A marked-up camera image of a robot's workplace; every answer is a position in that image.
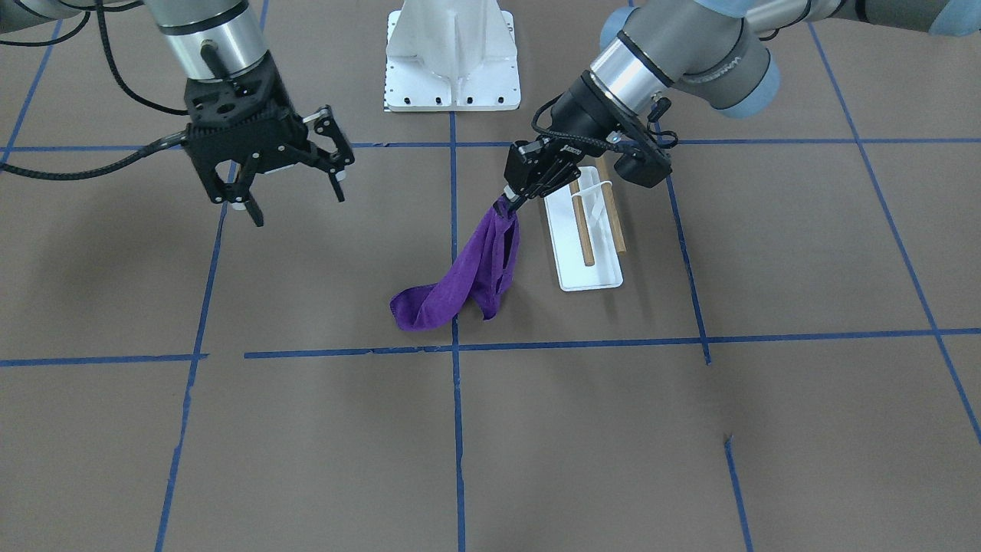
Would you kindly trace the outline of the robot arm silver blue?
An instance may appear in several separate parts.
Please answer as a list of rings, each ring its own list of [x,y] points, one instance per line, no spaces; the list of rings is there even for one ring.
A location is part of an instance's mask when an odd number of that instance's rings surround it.
[[[579,178],[584,158],[617,153],[615,171],[651,188],[671,174],[668,144],[653,130],[667,90],[707,101],[730,118],[770,105],[780,71],[764,41],[802,22],[840,18],[929,35],[979,30],[977,1],[648,1],[610,15],[599,55],[559,97],[542,106],[549,126],[512,143],[502,216]]]
[[[187,77],[186,128],[94,170],[45,172],[6,163],[4,172],[48,181],[94,179],[180,146],[210,202],[245,210],[259,227],[265,217],[251,192],[256,175],[302,164],[325,172],[336,198],[346,199],[341,181],[354,164],[353,147],[330,106],[298,114],[248,1],[145,6]]]

